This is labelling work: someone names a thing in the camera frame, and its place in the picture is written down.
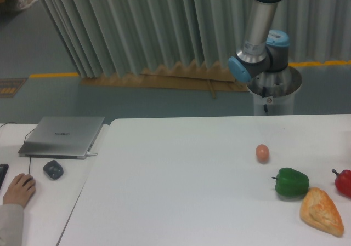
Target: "sleeve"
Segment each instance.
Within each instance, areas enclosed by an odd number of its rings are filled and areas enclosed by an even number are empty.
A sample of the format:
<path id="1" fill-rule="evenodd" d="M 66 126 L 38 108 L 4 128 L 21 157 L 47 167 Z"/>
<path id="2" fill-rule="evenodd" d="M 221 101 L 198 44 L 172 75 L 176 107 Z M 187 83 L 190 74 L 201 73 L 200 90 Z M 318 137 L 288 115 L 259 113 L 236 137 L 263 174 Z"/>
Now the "sleeve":
<path id="1" fill-rule="evenodd" d="M 23 207 L 17 204 L 0 205 L 0 246 L 21 246 Z"/>

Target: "bell pepper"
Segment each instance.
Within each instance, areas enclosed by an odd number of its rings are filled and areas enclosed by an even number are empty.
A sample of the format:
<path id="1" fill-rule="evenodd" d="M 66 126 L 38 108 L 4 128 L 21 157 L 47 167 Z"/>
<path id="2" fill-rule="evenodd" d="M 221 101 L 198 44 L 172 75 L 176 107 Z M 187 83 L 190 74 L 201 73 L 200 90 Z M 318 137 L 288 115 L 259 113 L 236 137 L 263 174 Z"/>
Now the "bell pepper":
<path id="1" fill-rule="evenodd" d="M 292 168 L 281 168 L 275 179 L 275 190 L 284 197 L 297 197 L 307 193 L 308 177 Z"/>
<path id="2" fill-rule="evenodd" d="M 344 170 L 341 173 L 332 170 L 336 174 L 335 186 L 341 194 L 351 198 L 351 170 Z"/>

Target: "metal arm tube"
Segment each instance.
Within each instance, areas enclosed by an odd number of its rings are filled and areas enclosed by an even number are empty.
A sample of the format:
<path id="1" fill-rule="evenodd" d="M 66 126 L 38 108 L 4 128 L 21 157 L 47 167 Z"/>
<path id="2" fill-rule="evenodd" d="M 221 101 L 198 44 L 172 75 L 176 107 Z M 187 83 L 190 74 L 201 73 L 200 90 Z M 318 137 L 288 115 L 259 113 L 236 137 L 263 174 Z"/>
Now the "metal arm tube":
<path id="1" fill-rule="evenodd" d="M 272 25 L 278 3 L 262 3 L 253 0 L 250 17 L 245 31 L 245 40 L 237 56 L 244 62 L 255 64 L 266 55 L 265 41 Z"/>

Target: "laptop logo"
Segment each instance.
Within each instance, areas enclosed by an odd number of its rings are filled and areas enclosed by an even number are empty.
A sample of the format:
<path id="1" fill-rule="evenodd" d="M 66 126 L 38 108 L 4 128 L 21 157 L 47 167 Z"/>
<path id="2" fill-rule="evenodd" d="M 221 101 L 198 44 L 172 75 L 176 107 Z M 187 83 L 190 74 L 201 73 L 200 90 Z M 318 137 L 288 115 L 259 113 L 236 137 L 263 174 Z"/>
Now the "laptop logo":
<path id="1" fill-rule="evenodd" d="M 55 133 L 55 135 L 70 135 L 70 133 Z"/>

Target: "green bell pepper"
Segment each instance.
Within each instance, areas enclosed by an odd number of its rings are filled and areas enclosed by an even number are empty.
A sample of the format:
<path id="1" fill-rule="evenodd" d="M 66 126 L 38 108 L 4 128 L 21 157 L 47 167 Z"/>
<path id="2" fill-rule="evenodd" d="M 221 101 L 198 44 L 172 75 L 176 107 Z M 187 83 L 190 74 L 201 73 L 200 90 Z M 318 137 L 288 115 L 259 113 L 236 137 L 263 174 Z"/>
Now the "green bell pepper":
<path id="1" fill-rule="evenodd" d="M 275 179 L 275 190 L 285 197 L 296 197 L 307 193 L 309 187 L 308 177 L 292 168 L 281 168 Z"/>

